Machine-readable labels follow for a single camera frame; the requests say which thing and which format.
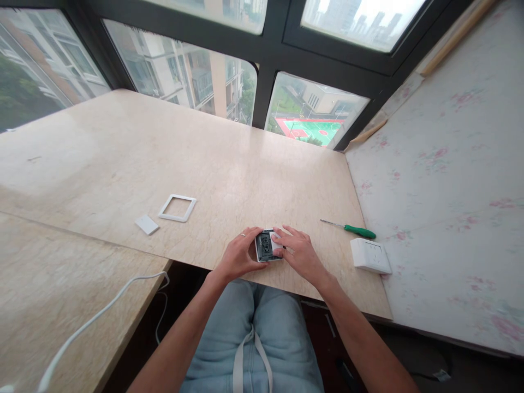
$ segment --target desk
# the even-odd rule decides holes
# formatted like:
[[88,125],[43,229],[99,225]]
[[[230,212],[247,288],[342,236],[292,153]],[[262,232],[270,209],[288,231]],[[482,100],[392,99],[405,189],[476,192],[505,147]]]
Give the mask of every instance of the desk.
[[[169,261],[0,213],[0,386],[36,391],[65,340]],[[58,363],[53,392],[103,388],[163,277],[134,282]]]
[[[207,269],[245,227],[286,223],[362,311],[391,318],[380,277],[353,267],[355,236],[319,221],[364,226],[341,153],[126,90],[0,140],[2,212]],[[170,194],[197,198],[188,222],[157,217]],[[284,261],[246,278],[320,298]]]

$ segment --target sky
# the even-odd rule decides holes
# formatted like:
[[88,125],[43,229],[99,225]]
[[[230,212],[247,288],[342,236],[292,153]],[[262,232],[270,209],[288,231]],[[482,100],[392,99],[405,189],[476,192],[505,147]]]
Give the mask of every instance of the sky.
[[[362,0],[359,10],[355,15],[355,21],[357,21],[361,15],[366,15],[366,24],[369,26],[375,16],[382,11],[386,15],[380,24],[382,26],[387,26],[391,18],[399,13],[402,14],[402,18],[400,19],[397,28],[393,31],[393,34],[395,34],[402,31],[406,25],[409,24],[413,15],[416,14],[423,3],[424,0]],[[324,13],[328,9],[328,5],[329,0],[320,0],[318,10]]]

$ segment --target blue jeans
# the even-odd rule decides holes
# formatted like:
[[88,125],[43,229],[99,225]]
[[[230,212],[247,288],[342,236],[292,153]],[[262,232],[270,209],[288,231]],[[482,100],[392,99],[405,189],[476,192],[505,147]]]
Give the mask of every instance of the blue jeans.
[[[207,322],[181,392],[231,392],[235,352],[253,324],[273,371],[273,391],[323,392],[298,296],[241,279],[229,283]],[[268,392],[253,341],[243,349],[244,392]]]

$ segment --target screwdriver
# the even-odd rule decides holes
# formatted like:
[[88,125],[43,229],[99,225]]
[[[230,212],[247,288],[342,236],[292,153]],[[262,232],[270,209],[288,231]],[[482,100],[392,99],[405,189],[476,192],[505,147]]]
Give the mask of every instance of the screwdriver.
[[375,239],[377,237],[373,232],[371,232],[370,230],[364,229],[364,228],[355,228],[355,227],[352,227],[351,225],[335,224],[335,223],[332,223],[330,221],[326,221],[323,219],[321,219],[320,221],[327,222],[328,224],[336,225],[337,227],[344,228],[344,230],[346,230],[347,232],[352,232],[354,234],[360,235],[362,237],[366,237],[368,239]]

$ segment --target drawstring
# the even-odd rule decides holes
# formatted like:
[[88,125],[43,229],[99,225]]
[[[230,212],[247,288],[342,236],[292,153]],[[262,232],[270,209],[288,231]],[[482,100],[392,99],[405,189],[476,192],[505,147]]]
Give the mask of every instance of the drawstring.
[[242,393],[244,387],[244,344],[251,341],[255,338],[255,348],[257,349],[264,366],[266,367],[267,379],[269,381],[269,393],[273,393],[273,373],[271,371],[271,366],[269,365],[269,360],[267,359],[264,347],[260,341],[260,337],[255,328],[251,325],[251,331],[249,334],[244,337],[244,340],[240,343],[239,347],[236,350],[235,361],[233,363],[233,393]]

